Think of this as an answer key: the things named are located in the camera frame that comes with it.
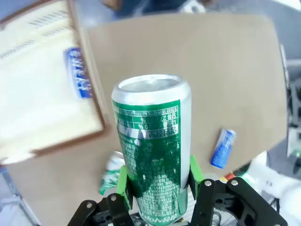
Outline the metal equipment rack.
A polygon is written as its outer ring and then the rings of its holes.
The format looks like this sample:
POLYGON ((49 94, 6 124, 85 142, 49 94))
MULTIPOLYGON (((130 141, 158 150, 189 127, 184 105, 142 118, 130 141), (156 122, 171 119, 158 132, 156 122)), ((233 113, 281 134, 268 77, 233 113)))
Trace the metal equipment rack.
POLYGON ((287 157, 295 158, 301 165, 301 78, 290 79, 289 66, 301 66, 286 59, 285 48, 280 45, 283 70, 285 75, 285 88, 287 97, 287 157))

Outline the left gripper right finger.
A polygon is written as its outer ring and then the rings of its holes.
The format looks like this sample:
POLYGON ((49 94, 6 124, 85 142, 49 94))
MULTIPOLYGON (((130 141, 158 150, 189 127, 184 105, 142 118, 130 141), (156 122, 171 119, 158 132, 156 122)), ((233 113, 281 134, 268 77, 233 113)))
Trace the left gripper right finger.
POLYGON ((227 183, 204 178, 194 155, 190 157, 188 184, 196 204, 188 226, 212 226, 214 209, 232 215, 240 226, 288 226, 244 179, 227 183))

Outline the cream folding basket brown rim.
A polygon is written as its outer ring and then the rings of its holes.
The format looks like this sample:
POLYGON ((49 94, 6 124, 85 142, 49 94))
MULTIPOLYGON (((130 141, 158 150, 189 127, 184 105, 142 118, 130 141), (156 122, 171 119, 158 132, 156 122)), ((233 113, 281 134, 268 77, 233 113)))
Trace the cream folding basket brown rim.
POLYGON ((0 165, 103 130, 93 88, 80 99, 71 86, 63 54, 72 47, 86 63, 71 0, 41 0, 0 21, 0 165))

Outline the blue drink can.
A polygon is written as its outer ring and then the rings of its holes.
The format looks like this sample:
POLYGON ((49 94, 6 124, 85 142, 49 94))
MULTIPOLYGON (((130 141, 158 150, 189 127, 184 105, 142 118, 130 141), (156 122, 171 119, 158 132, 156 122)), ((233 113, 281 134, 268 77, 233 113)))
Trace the blue drink can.
POLYGON ((92 98, 92 85, 87 75, 80 48, 68 48, 64 51, 63 56, 66 72, 71 80, 75 95, 80 99, 92 98))
POLYGON ((236 137, 237 133, 233 130, 221 130, 220 136, 214 148, 213 156, 210 161, 211 165, 220 169, 223 169, 226 166, 236 137))

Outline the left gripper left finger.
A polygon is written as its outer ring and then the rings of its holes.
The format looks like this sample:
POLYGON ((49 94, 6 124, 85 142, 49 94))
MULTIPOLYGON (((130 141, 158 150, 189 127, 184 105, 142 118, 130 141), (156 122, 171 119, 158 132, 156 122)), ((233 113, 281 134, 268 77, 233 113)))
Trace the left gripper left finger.
POLYGON ((116 192, 103 197, 99 202, 82 201, 68 226, 138 226, 129 213, 133 209, 133 201, 128 170, 122 166, 116 192))

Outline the green drink can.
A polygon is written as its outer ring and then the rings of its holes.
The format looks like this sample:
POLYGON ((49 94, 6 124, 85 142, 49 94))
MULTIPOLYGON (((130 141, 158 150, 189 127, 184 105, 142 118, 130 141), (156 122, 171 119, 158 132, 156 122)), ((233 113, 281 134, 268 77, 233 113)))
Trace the green drink can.
POLYGON ((100 182, 99 194, 107 197, 117 191, 120 169, 125 165, 123 153, 115 151, 106 164, 106 169, 100 182))
POLYGON ((188 203, 190 86, 175 75, 132 77, 115 85, 111 103, 139 214, 167 226, 188 203))

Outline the person's blue jeans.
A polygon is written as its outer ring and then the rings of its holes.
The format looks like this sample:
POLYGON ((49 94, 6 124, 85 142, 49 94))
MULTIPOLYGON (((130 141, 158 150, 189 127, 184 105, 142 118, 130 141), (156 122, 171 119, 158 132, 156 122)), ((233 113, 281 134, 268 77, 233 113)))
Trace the person's blue jeans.
POLYGON ((176 12, 187 0, 100 0, 117 17, 176 12))

